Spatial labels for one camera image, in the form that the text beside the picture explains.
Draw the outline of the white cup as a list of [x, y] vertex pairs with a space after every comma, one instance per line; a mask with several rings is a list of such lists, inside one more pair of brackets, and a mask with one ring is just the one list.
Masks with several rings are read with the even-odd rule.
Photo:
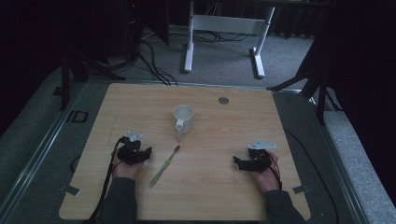
[[192, 130], [194, 111], [189, 105], [178, 105], [174, 109], [174, 117], [176, 119], [177, 141], [181, 142], [183, 135]]

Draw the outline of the metal floor rail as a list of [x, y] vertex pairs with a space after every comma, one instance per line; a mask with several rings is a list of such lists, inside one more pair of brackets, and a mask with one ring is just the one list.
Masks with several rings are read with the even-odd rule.
[[68, 118], [83, 83], [73, 84], [65, 107], [49, 85], [38, 90], [0, 137], [0, 222], [18, 206]]

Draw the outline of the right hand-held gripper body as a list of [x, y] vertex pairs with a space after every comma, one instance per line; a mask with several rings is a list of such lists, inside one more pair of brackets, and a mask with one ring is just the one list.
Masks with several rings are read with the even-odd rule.
[[276, 148], [276, 144], [257, 140], [255, 143], [247, 146], [247, 154], [250, 157], [247, 169], [251, 172], [264, 172], [271, 166], [272, 158], [268, 149]]

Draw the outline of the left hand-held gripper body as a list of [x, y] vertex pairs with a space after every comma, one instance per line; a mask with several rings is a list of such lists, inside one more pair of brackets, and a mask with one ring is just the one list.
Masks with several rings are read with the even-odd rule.
[[140, 150], [142, 138], [142, 135], [128, 131], [127, 135], [120, 139], [123, 146], [119, 148], [117, 157], [128, 165], [139, 163], [142, 156], [147, 156]]

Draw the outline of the person's left hand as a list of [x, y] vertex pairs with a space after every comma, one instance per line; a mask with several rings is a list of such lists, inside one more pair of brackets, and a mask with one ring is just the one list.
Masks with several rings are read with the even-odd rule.
[[129, 178], [136, 180], [142, 166], [143, 162], [128, 165], [115, 156], [111, 174], [113, 178]]

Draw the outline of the person's right hand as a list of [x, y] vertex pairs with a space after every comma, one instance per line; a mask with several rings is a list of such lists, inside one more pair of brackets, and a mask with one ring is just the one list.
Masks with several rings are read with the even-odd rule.
[[269, 152], [269, 156], [272, 160], [270, 168], [262, 173], [250, 172], [262, 193], [267, 193], [272, 190], [280, 190], [278, 172], [276, 171], [278, 157], [272, 152]]

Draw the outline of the black tripod stand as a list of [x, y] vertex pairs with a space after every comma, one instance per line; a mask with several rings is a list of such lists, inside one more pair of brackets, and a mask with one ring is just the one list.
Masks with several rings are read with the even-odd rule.
[[329, 95], [328, 87], [330, 83], [331, 69], [328, 63], [319, 64], [304, 60], [297, 70], [296, 75], [278, 85], [269, 87], [268, 91], [282, 91], [287, 87], [306, 79], [301, 94], [305, 98], [310, 98], [318, 91], [317, 112], [318, 122], [324, 126], [324, 111], [326, 97]]
[[70, 74], [73, 74], [74, 78], [78, 82], [85, 82], [88, 80], [88, 73], [85, 70], [84, 64], [90, 65], [94, 70], [110, 77], [114, 80], [124, 80], [124, 77], [117, 76], [111, 73], [109, 70], [104, 68], [94, 60], [89, 59], [80, 50], [73, 47], [70, 44], [65, 45], [65, 54], [62, 60], [62, 75], [61, 75], [61, 96], [62, 103], [60, 110], [66, 109], [70, 102]]

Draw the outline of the white metal desk frame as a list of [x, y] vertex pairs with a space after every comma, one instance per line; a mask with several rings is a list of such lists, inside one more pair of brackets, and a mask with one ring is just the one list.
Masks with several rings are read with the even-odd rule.
[[184, 71], [189, 73], [192, 70], [194, 31], [233, 33], [240, 35], [257, 35], [259, 37], [259, 42], [257, 46], [251, 50], [251, 57], [255, 65], [258, 78], [264, 78], [265, 73], [261, 53], [275, 9], [275, 7], [268, 7], [266, 9], [264, 19], [209, 16], [196, 14], [194, 12], [194, 0], [190, 0], [188, 30], [189, 42], [187, 45]]

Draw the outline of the green toothbrush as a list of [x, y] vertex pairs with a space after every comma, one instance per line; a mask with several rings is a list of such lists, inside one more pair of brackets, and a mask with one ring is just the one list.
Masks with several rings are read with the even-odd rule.
[[176, 146], [174, 149], [172, 155], [164, 162], [163, 166], [159, 170], [159, 172], [151, 179], [149, 183], [149, 187], [152, 188], [156, 185], [156, 183], [159, 181], [161, 178], [163, 172], [167, 169], [167, 167], [171, 164], [172, 159], [175, 157], [175, 155], [179, 152], [180, 150], [180, 145]]

